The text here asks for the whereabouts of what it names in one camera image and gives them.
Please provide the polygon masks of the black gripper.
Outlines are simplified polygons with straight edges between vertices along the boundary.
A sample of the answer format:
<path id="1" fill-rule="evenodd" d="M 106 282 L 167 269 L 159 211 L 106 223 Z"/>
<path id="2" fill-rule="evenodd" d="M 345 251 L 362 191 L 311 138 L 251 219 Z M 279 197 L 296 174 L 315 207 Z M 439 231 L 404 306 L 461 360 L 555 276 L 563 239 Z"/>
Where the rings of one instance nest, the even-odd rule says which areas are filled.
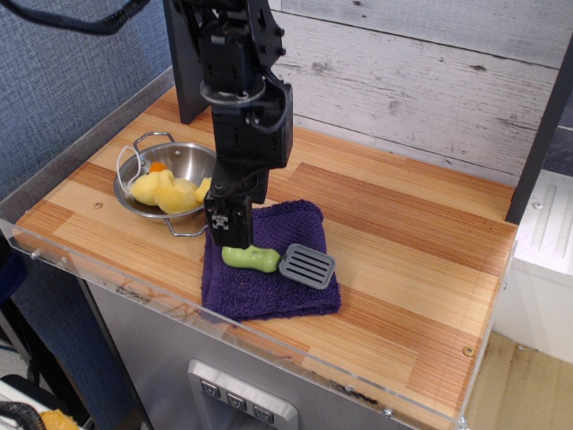
<path id="1" fill-rule="evenodd" d="M 216 245 L 247 248 L 252 244 L 252 202 L 265 202 L 268 181 L 269 170 L 263 166 L 215 163 L 204 206 Z"/>

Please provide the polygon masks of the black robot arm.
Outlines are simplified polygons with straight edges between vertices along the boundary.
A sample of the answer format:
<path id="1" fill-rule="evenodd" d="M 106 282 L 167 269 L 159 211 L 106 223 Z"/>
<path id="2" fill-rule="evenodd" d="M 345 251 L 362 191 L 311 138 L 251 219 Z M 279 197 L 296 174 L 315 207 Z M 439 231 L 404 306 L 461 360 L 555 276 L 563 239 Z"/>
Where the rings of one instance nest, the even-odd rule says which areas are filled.
<path id="1" fill-rule="evenodd" d="M 205 199 L 216 245 L 253 242 L 252 206 L 264 203 L 269 172 L 293 147 L 293 88 L 273 72 L 284 30 L 266 1 L 178 1 L 199 57 L 201 96 L 211 107 L 217 161 Z"/>

